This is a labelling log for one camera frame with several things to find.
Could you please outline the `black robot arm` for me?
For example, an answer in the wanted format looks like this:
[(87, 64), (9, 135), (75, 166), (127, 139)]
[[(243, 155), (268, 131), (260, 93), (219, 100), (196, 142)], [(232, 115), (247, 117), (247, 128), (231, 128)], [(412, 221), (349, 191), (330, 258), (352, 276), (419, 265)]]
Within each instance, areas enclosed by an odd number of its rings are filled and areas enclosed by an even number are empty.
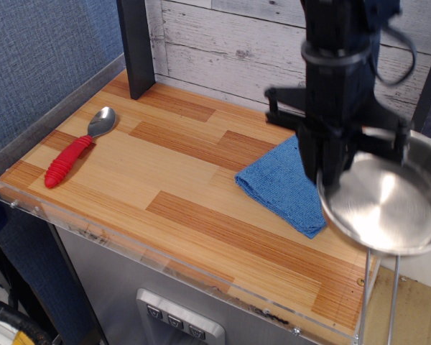
[(401, 162), (410, 126), (374, 94), (382, 33), (416, 53), (413, 41), (389, 23), (400, 3), (304, 1), (302, 8), (305, 86), (268, 88), (267, 120), (296, 132), (313, 183), (336, 184), (360, 151)]

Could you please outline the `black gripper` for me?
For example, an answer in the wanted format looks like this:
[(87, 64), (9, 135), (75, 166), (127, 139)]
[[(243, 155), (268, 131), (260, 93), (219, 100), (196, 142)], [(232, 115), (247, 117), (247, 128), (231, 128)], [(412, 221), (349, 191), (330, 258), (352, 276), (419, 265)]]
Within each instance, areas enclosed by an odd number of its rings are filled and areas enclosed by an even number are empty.
[(303, 87), (270, 87), (268, 122), (296, 132), (302, 166), (316, 184), (337, 183), (357, 151), (393, 162), (404, 159), (408, 125), (374, 95), (379, 44), (353, 51), (302, 45), (306, 63)]

